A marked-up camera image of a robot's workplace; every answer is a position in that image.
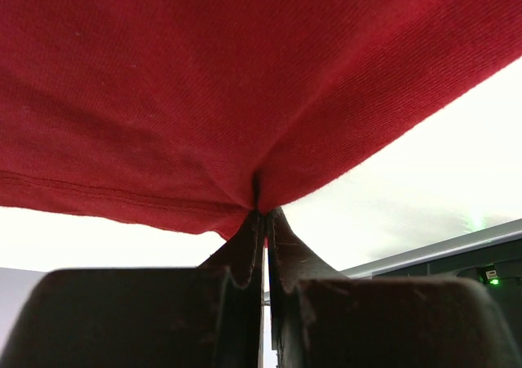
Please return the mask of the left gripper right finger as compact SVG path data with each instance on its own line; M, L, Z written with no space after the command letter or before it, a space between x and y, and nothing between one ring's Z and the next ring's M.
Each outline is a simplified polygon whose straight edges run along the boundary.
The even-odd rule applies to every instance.
M457 277L353 279L266 221L272 344L281 367L518 367L501 309Z

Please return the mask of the red t shirt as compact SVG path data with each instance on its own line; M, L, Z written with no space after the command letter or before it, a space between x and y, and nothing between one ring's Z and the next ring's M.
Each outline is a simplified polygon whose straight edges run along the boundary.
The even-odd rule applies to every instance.
M521 55L521 0L1 0L1 203L231 237Z

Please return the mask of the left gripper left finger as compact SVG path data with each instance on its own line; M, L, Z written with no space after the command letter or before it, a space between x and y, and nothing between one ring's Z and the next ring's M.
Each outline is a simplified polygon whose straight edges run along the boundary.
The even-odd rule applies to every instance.
M65 269L32 290L4 367L256 367L264 217L195 268Z

